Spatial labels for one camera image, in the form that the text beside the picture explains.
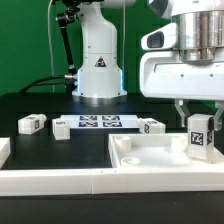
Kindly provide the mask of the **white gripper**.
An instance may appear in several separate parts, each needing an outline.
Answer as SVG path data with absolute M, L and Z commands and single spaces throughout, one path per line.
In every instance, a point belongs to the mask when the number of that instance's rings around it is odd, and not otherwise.
M 224 48 L 215 49 L 211 62 L 183 62 L 179 51 L 173 49 L 177 34 L 177 25 L 170 23 L 142 37 L 141 47 L 147 53 L 140 61 L 140 90 L 145 97 L 176 99 L 182 127 L 190 115 L 183 99 L 216 101 L 213 123 L 214 130 L 220 131 L 224 114 Z

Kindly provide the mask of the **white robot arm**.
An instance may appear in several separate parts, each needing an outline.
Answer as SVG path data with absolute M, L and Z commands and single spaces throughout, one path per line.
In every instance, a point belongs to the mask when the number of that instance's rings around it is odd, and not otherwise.
M 103 8 L 132 6 L 136 0 L 55 0 L 65 5 L 57 16 L 73 96 L 98 102 L 124 96 L 117 65 L 117 31 Z M 224 0 L 148 0 L 170 21 L 141 39 L 140 90 L 146 97 L 170 98 L 180 116 L 186 100 L 212 100 L 217 112 L 210 128 L 222 127 L 224 114 Z

